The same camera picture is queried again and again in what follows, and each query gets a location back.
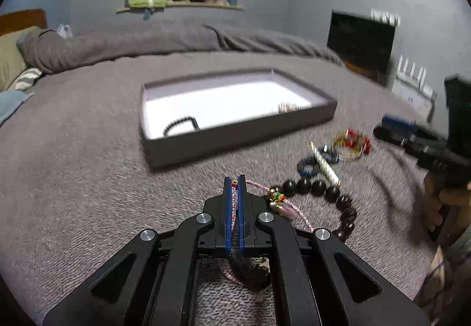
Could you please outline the patterned sleeve forearm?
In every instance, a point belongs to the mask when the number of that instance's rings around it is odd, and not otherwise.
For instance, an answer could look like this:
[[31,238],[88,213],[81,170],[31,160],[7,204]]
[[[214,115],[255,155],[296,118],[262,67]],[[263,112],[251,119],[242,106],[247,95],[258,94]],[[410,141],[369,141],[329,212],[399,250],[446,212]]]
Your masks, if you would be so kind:
[[430,325],[451,321],[470,325],[470,239],[438,247],[422,287],[414,299]]

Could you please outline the person's right hand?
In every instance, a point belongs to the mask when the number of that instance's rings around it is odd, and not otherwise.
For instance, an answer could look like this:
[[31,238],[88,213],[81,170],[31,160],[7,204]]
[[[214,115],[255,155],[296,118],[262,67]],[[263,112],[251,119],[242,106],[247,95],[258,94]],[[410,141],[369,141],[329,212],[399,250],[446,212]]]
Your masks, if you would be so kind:
[[440,210],[445,207],[456,208],[454,222],[449,227],[453,237],[461,236],[470,226],[470,183],[466,188],[451,189],[439,187],[441,176],[428,172],[424,178],[426,229],[434,231],[444,221]]

